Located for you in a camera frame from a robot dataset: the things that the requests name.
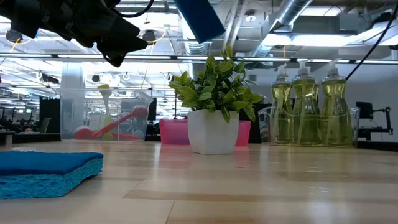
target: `pink bowl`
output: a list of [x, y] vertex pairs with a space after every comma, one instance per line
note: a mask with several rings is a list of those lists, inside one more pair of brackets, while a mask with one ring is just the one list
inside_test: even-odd
[[[239, 133], [236, 146], [249, 144], [250, 121], [239, 121]], [[188, 120], [161, 119], [160, 139], [165, 145], [189, 145]]]

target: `white square planter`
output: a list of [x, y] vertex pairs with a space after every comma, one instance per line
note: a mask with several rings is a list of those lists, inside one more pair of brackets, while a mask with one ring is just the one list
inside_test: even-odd
[[200, 154], [231, 154], [239, 130], [239, 114], [230, 111], [227, 123], [221, 110], [210, 113], [197, 110], [188, 113], [188, 137], [192, 150]]

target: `wooden table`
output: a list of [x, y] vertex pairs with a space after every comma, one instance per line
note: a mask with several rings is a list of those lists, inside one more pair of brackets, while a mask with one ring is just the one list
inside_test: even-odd
[[1, 224], [398, 223], [396, 152], [251, 144], [204, 156], [158, 142], [13, 146], [102, 152], [104, 169], [62, 198], [0, 200]]

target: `potted plant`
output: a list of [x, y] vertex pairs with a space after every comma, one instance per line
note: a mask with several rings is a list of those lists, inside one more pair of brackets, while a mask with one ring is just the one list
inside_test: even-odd
[[[193, 151], [200, 154], [231, 154], [238, 136], [239, 112], [244, 110], [255, 121], [253, 104], [263, 99], [250, 90], [249, 84], [255, 83], [245, 80], [244, 62], [234, 63], [232, 48], [227, 46], [221, 54], [221, 63], [216, 63], [212, 55], [208, 57], [206, 70], [197, 73], [198, 85], [187, 72], [169, 82], [182, 106], [192, 109], [188, 113], [188, 137]], [[233, 78], [233, 72], [243, 76]]]

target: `soap pump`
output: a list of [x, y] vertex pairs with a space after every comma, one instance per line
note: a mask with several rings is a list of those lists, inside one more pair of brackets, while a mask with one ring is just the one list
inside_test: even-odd
[[329, 63], [328, 75], [322, 80], [323, 107], [322, 118], [322, 143], [331, 146], [350, 146], [351, 115], [345, 100], [346, 78], [340, 76], [336, 62]]
[[315, 100], [315, 77], [301, 61], [298, 75], [293, 79], [296, 100], [294, 114], [294, 143], [298, 145], [320, 144], [319, 108]]
[[286, 64], [278, 67], [276, 81], [272, 87], [271, 144], [290, 144], [293, 141], [293, 109], [290, 104], [292, 83], [286, 80]]

